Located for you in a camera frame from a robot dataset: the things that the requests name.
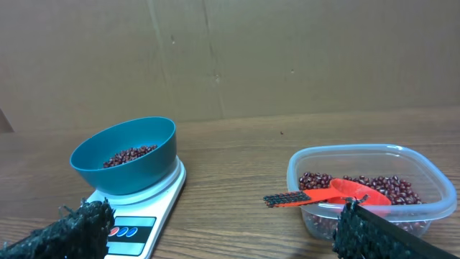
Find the wooden table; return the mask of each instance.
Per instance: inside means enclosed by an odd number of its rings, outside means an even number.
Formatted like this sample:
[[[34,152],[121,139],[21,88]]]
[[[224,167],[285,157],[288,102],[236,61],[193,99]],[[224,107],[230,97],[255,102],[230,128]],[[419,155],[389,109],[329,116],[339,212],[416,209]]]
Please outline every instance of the wooden table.
[[[99,130],[0,135],[0,241],[27,236],[91,194],[68,159]],[[459,189],[460,106],[178,124],[188,179],[155,257],[336,258],[331,243],[307,233],[299,209],[268,209],[261,198],[287,189],[288,161],[300,149],[380,142],[421,152]],[[460,213],[423,238],[460,256]]]

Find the red measuring scoop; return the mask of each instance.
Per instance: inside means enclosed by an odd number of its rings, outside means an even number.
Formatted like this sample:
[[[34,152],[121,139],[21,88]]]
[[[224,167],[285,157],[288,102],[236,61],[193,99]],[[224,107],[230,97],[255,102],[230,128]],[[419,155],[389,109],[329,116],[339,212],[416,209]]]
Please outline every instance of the red measuring scoop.
[[[344,198],[363,199],[362,205],[391,205],[391,201],[379,191],[360,183],[344,179],[333,179],[329,188],[293,191],[285,194],[265,196],[264,200],[269,207],[288,207],[312,204],[318,201],[328,201],[332,204],[345,204]]]

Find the cardboard wall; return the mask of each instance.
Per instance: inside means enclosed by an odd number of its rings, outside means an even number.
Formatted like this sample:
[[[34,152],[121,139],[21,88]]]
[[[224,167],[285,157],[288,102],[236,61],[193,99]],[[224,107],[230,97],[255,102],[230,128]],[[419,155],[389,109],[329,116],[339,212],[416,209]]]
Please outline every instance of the cardboard wall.
[[[15,131],[460,104],[460,1],[0,1]]]
[[[8,119],[5,117],[5,114],[0,109],[0,134],[13,132],[12,126],[9,124]]]

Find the white kitchen scale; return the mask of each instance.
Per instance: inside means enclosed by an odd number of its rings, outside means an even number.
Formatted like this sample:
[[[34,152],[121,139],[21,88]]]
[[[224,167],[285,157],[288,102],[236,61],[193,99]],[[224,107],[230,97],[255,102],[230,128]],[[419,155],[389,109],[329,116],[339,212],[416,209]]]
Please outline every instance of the white kitchen scale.
[[[115,224],[108,237],[104,259],[147,259],[160,238],[185,183],[185,167],[176,156],[174,169],[153,186],[135,194],[111,195],[96,190],[88,202],[109,200]]]

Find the blue bowl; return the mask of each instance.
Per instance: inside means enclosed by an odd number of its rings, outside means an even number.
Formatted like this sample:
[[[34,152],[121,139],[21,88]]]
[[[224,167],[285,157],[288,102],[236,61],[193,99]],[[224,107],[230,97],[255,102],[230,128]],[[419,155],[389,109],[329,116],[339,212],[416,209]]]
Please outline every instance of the blue bowl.
[[[143,145],[157,148],[136,160],[104,168],[104,162],[120,151]],[[123,122],[87,139],[73,151],[70,165],[99,191],[133,194],[170,172],[176,153],[174,122],[164,117],[147,117]]]

